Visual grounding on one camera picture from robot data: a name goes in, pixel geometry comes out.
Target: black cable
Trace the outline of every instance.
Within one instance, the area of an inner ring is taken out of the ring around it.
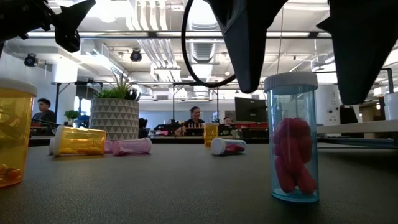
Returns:
[[[226,78],[225,80],[219,82],[219,83],[207,83],[202,80],[200,80],[195,72],[193,71],[189,59],[188,59],[188,54],[187,54],[187,43],[186,43],[186,36],[187,36],[187,24],[188,24],[188,15],[189,11],[191,10],[193,0],[188,0],[187,5],[185,6],[185,11],[182,19],[182,28],[181,28],[181,48],[182,48],[182,56],[184,57],[184,62],[185,65],[187,66],[187,69],[189,73],[191,74],[192,78],[201,86],[207,87],[207,88],[216,88],[223,86],[225,84],[228,84],[232,82],[235,78],[236,75],[231,75],[230,77]]]

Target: security camera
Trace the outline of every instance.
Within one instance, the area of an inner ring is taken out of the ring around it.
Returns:
[[[36,67],[37,66],[37,58],[36,54],[29,53],[27,54],[27,57],[25,58],[24,64],[28,67]]]
[[[132,50],[132,53],[131,53],[131,55],[130,55],[130,59],[131,59],[133,62],[139,62],[139,61],[141,61],[142,55],[141,55],[140,51],[141,51],[140,49],[134,49],[134,50]]]

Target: pill bottle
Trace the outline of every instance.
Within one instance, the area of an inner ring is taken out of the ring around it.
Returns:
[[[205,147],[211,147],[211,141],[218,137],[218,123],[205,123]]]
[[[149,153],[152,148],[150,138],[113,141],[112,151],[115,156],[123,156],[127,154],[144,154]]]
[[[0,78],[0,187],[24,177],[36,95],[37,88],[29,83]]]
[[[312,72],[281,73],[264,81],[275,198],[290,202],[319,200],[317,88],[317,75]]]
[[[50,154],[54,156],[103,155],[106,132],[86,128],[59,126],[50,141]]]
[[[217,156],[243,154],[245,150],[246,142],[243,140],[215,138],[211,142],[211,151]]]

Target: office desk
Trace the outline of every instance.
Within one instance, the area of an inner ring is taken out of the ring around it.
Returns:
[[[91,159],[34,147],[23,183],[0,189],[0,223],[398,223],[395,150],[319,151],[320,202],[291,204],[271,197],[266,144],[240,156],[154,144],[151,155]]]

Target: person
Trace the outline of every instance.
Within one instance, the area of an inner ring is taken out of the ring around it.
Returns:
[[[232,119],[229,116],[224,118],[224,124],[232,124]]]
[[[193,135],[202,135],[203,130],[202,129],[187,129],[187,127],[194,126],[198,128],[198,124],[203,124],[205,121],[200,119],[200,108],[197,106],[194,106],[190,109],[191,112],[191,119],[188,121],[184,122],[185,126],[185,135],[187,136],[193,136]]]
[[[56,123],[57,118],[55,117],[55,113],[49,109],[51,106],[50,100],[41,98],[41,99],[37,100],[37,102],[38,102],[40,112],[33,115],[32,119]]]
[[[144,118],[138,119],[138,138],[148,137],[148,131],[146,130],[148,120]]]

